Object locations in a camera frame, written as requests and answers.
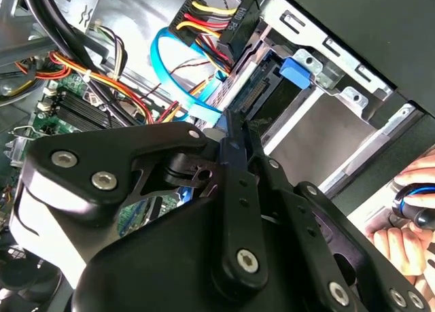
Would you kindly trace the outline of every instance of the black cable bundle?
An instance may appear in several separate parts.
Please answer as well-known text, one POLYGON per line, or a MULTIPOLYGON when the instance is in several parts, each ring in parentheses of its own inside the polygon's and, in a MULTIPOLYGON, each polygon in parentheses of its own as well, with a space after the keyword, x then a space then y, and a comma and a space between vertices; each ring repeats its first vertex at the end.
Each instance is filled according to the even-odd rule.
MULTIPOLYGON (((42 29, 65 56, 85 66, 89 70, 99 73, 99 70, 90 59, 84 45, 80 42, 78 36, 62 16, 54 0, 25 1, 36 21, 38 21, 42 29)), ((95 93, 98 98, 107 105, 107 109, 122 125, 132 126, 139 124, 119 105, 118 102, 116 102, 116 98, 110 92, 108 87, 103 86, 94 80, 89 81, 88 85, 91 91, 93 91, 93 93, 95 93)))

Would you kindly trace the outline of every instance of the human hand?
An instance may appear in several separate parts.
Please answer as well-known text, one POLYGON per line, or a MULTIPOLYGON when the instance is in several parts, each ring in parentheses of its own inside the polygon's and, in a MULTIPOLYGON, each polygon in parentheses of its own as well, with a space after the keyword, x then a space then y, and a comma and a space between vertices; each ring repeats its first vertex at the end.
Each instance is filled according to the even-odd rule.
POLYGON ((432 231, 412 222, 403 229, 378 230, 369 236, 375 247, 411 282, 426 268, 425 250, 432 241, 432 231))
MULTIPOLYGON (((435 184, 435 151, 407 166, 394 181, 402 186, 413 183, 435 184)), ((409 205, 435 209, 435 193, 406 196, 404 201, 409 205)))

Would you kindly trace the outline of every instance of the blue latch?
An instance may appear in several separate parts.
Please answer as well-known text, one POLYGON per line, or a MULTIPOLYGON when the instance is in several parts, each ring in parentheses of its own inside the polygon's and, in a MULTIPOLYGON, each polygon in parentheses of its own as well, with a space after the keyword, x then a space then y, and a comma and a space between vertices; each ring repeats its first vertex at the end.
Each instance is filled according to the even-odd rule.
POLYGON ((292 57, 285 59, 279 73, 301 89, 306 89, 310 86, 310 72, 292 57))

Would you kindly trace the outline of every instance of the motherboard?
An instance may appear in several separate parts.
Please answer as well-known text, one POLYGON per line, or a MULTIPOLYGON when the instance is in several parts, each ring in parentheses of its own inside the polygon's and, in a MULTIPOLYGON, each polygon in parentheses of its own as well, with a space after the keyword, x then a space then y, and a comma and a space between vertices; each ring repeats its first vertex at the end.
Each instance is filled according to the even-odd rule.
MULTIPOLYGON (((41 100, 36 104, 29 125, 15 129, 15 139, 7 145, 10 151, 6 154, 17 169, 0 198, 0 223, 2 215, 7 215, 11 211, 12 196, 18 183, 20 167, 31 141, 45 136, 121 127, 78 74, 73 73, 61 80, 49 81, 41 91, 41 100)), ((174 193, 149 198, 121 209, 118 216, 118 234, 122 237, 146 225, 176 208, 178 202, 179 197, 174 193)))

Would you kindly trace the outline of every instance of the cable clip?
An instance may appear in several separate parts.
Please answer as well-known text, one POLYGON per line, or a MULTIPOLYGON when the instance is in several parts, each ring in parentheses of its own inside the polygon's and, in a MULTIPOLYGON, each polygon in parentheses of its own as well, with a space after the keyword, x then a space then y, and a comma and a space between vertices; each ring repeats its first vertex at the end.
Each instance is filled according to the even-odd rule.
POLYGON ((87 70, 86 73, 83 75, 83 81, 85 81, 86 83, 89 83, 91 73, 92 73, 92 71, 90 69, 87 70))

